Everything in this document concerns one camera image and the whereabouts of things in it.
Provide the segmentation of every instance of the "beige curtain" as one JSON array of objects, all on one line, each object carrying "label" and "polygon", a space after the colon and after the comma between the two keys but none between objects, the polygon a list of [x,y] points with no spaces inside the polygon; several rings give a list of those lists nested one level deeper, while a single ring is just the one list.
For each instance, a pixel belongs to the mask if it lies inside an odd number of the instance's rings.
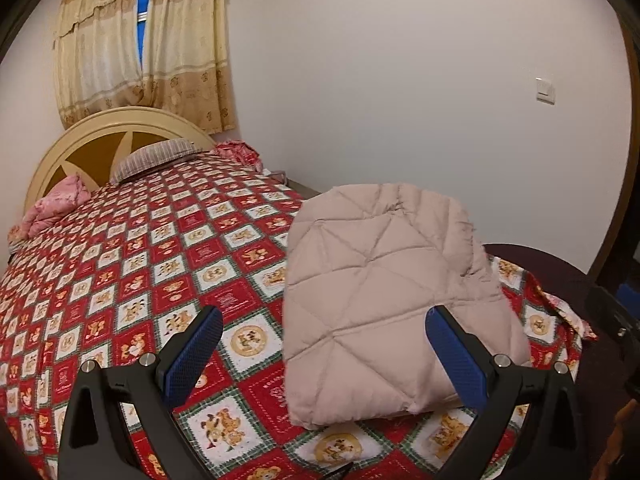
[{"label": "beige curtain", "polygon": [[65,128],[100,110],[142,102],[137,0],[63,0],[55,35],[58,110]]},{"label": "beige curtain", "polygon": [[236,126],[225,14],[225,0],[149,0],[145,105],[169,110],[210,133]]}]

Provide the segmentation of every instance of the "striped pillow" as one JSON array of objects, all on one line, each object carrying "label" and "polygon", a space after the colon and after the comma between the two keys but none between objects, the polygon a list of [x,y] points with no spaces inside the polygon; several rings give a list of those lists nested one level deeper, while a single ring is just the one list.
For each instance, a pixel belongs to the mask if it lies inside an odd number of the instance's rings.
[{"label": "striped pillow", "polygon": [[139,173],[201,151],[200,148],[194,146],[187,139],[171,139],[156,142],[155,144],[150,144],[136,150],[122,160],[113,173],[111,173],[109,180],[114,185],[121,184],[124,180]]}]

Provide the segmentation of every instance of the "arched headboard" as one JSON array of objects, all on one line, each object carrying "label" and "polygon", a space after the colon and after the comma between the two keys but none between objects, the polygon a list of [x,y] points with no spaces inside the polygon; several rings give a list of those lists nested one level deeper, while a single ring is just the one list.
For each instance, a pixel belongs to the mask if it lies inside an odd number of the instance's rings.
[{"label": "arched headboard", "polygon": [[183,138],[204,150],[215,142],[186,119],[158,108],[130,106],[99,112],[74,124],[49,148],[35,171],[24,210],[68,174],[78,173],[90,191],[109,181],[111,168],[135,150]]}]

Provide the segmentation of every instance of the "checkered bedspread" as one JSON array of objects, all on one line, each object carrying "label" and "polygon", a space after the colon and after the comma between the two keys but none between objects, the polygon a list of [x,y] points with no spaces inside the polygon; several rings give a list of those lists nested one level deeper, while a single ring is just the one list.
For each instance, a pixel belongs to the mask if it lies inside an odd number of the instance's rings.
[{"label": "checkered bedspread", "polygon": [[[66,404],[79,366],[129,364],[181,332],[204,304],[225,331],[179,426],[213,476],[314,479],[356,461],[353,479],[428,478],[473,419],[446,413],[293,427],[284,397],[282,290],[300,197],[211,155],[121,187],[104,187],[22,248],[0,283],[0,413],[43,478],[56,478]],[[577,371],[580,336],[535,279],[494,262],[529,335],[534,364]],[[122,406],[146,473],[166,478],[132,406]],[[516,410],[488,476],[504,464]]]}]

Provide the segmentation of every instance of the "silver bolt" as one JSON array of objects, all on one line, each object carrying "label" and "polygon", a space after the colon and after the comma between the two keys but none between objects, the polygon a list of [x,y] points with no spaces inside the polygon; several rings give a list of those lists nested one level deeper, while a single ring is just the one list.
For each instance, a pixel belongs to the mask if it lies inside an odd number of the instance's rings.
[{"label": "silver bolt", "polygon": [[84,363],[82,363],[82,366],[80,367],[80,369],[87,374],[95,368],[95,365],[96,365],[96,362],[93,359],[89,359],[88,361],[85,361]]},{"label": "silver bolt", "polygon": [[151,354],[150,352],[147,352],[146,354],[142,354],[140,356],[140,359],[138,359],[138,361],[140,361],[140,364],[143,366],[150,366],[156,362],[156,354]]},{"label": "silver bolt", "polygon": [[562,361],[556,361],[554,363],[554,370],[559,374],[565,374],[569,371],[569,367],[564,364]]},{"label": "silver bolt", "polygon": [[506,368],[511,366],[511,359],[505,354],[494,355],[494,363],[498,365],[498,368]]}]

